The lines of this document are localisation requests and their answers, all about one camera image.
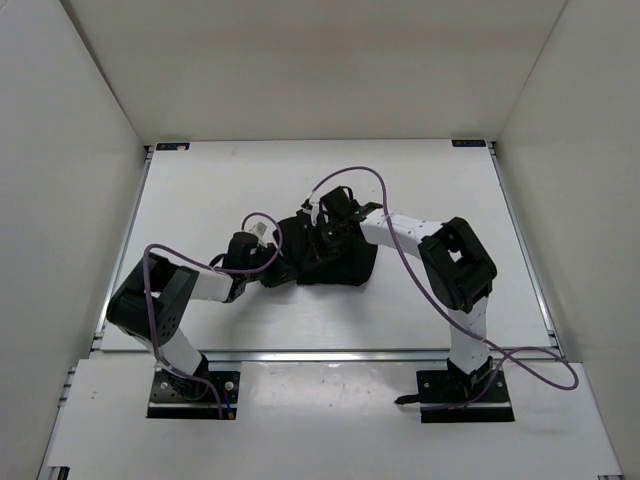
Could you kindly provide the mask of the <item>black pleated skirt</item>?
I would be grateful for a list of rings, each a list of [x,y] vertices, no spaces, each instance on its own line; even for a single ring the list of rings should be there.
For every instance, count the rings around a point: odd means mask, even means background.
[[[367,243],[370,251],[352,259],[341,257],[328,262],[318,262],[311,257],[308,242],[303,238],[299,212],[278,222],[283,234],[284,255],[297,270],[294,281],[299,285],[347,285],[360,286],[372,275],[378,247]]]

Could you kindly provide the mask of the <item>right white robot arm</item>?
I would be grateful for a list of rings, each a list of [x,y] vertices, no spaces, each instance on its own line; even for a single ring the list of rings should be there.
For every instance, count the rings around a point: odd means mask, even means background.
[[[354,260],[364,242],[394,248],[404,264],[408,255],[420,259],[430,286],[417,286],[450,325],[449,391],[467,401],[483,390],[493,372],[486,310],[497,268],[466,220],[427,222],[391,213],[385,203],[360,205],[346,187],[306,199],[298,216],[315,252]]]

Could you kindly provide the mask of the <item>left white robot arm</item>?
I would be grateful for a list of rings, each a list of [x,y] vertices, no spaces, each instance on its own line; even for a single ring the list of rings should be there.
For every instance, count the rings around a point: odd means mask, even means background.
[[[282,253],[282,225],[261,212],[248,217],[272,222],[274,241],[265,241],[266,225],[258,222],[249,230],[234,233],[227,252],[209,264],[165,245],[149,244],[107,307],[107,321],[145,346],[167,372],[170,385],[191,402],[209,397],[219,401],[220,395],[206,356],[180,328],[188,304],[232,303],[244,294],[247,285],[277,283],[288,273]]]

